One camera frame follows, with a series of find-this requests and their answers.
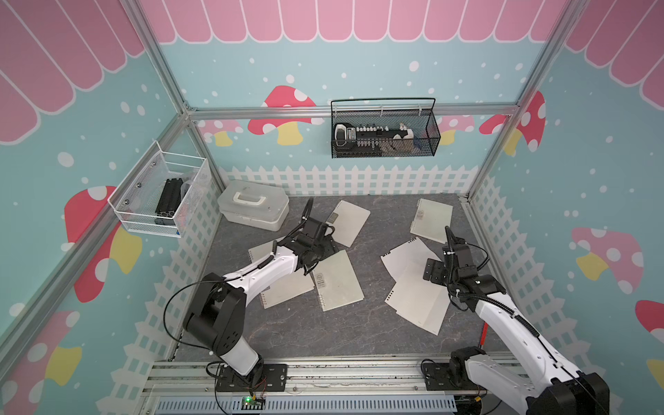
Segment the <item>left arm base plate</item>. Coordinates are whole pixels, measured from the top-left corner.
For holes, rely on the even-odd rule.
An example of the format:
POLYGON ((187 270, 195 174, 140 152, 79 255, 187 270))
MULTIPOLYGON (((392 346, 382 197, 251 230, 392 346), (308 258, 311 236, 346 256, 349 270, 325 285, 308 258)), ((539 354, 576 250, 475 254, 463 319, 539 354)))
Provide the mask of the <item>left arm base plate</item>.
POLYGON ((239 375, 233 368, 222 367, 214 388, 218 393, 283 392, 288 368, 286 364, 261 363, 248 375, 239 375))

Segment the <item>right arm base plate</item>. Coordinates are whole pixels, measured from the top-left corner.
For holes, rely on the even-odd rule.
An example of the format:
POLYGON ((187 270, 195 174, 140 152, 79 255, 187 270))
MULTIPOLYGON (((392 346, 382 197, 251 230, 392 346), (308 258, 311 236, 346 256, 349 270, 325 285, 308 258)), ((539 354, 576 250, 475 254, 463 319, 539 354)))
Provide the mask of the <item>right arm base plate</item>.
POLYGON ((428 391, 474 391, 481 396, 488 392, 484 387, 473 383, 457 363, 424 359, 420 362, 420 372, 428 391))

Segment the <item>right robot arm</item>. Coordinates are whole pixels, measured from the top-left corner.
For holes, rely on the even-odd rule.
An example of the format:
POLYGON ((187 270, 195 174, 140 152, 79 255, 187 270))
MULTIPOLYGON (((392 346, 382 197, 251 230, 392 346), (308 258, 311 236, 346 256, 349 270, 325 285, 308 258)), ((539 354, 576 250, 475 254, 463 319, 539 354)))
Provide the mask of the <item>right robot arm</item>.
POLYGON ((518 310, 503 285, 480 273, 472 245, 450 227, 444 231, 444 258, 428 260, 423 279, 446 288, 451 305, 480 317, 527 374, 517 375, 477 346, 466 347, 451 354, 451 385, 472 383, 520 414, 609 413, 610 388, 603 378, 565 358, 518 310))

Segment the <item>large cream spiral notebook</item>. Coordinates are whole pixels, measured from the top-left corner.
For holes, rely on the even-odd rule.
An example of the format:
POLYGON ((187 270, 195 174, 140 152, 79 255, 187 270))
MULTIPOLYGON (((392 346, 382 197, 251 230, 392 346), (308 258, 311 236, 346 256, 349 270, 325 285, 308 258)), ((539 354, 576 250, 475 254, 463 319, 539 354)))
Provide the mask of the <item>large cream spiral notebook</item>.
POLYGON ((332 237, 336 243, 352 247, 369 216, 369 210, 350 202, 340 201, 326 223, 335 228, 332 237))

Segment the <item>torn white page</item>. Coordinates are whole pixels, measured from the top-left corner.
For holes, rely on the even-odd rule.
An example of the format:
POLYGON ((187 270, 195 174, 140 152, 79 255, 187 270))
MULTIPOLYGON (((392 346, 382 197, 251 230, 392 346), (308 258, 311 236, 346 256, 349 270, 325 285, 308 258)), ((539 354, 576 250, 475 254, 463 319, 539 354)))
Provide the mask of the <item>torn white page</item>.
POLYGON ((427 261, 429 259, 440 260, 439 256, 419 238, 411 239, 395 247, 382 255, 380 259, 394 281, 399 281, 408 273, 413 273, 422 279, 427 261))

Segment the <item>cream spiral notebook with label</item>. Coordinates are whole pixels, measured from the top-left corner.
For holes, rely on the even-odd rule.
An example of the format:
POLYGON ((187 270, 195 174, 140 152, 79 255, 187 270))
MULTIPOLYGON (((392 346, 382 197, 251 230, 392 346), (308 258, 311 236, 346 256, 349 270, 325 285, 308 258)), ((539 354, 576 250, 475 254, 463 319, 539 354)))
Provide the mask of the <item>cream spiral notebook with label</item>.
POLYGON ((410 232, 418 237, 446 244, 445 229, 451 226, 452 213, 451 205, 420 199, 410 232))

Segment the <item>small green spiral notebook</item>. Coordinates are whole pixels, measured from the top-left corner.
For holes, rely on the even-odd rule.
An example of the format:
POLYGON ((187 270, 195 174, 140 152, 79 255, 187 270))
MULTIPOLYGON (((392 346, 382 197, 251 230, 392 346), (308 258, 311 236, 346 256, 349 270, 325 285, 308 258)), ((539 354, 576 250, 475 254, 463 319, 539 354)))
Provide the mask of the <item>small green spiral notebook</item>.
POLYGON ((332 311, 364 299, 346 251, 337 252, 321 261, 312 275, 323 311, 332 311))

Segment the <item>white spiral notebook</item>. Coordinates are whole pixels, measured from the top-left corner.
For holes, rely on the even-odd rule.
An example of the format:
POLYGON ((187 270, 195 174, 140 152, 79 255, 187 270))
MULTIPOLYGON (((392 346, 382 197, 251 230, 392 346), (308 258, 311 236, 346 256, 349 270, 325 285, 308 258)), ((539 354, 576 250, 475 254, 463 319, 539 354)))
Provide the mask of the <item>white spiral notebook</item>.
MULTIPOLYGON (((251 262, 253 263, 269 254, 272 247, 273 243, 269 241, 257 247, 250 248, 248 253, 251 262)), ((259 298, 263 308, 269 309, 313 290, 314 283, 311 277, 305 274, 303 270, 298 270, 270 285, 261 292, 259 298)))

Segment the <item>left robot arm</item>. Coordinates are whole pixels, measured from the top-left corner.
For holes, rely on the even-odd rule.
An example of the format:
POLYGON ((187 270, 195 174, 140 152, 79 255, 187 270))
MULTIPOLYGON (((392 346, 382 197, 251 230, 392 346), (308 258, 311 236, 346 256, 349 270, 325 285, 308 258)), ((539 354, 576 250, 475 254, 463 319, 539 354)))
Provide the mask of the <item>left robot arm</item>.
POLYGON ((209 273, 193 283, 194 295, 183 315, 183 330, 251 385, 263 377, 264 360, 243 337, 246 307, 257 295, 297 271, 311 274, 336 253, 335 228, 311 216, 311 197, 301 220, 285 237, 271 244, 268 254, 220 277, 209 273))

